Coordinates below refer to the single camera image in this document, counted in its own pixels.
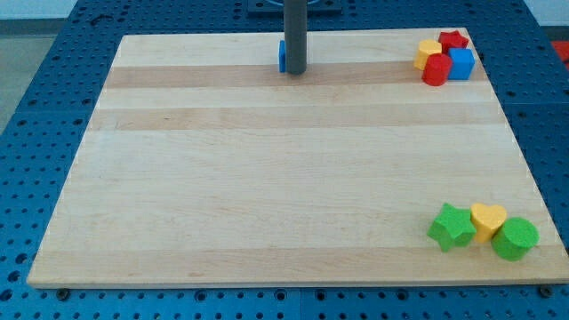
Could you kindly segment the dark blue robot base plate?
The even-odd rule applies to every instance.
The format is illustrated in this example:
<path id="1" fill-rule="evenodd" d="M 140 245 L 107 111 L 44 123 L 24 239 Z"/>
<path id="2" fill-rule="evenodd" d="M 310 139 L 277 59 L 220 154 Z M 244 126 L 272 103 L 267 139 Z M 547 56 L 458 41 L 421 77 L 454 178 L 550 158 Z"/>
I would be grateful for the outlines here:
<path id="1" fill-rule="evenodd" d="M 282 17 L 284 11 L 283 0 L 246 0 L 246 13 L 248 17 Z M 337 15 L 342 12 L 342 0 L 308 0 L 308 16 L 311 15 Z"/>

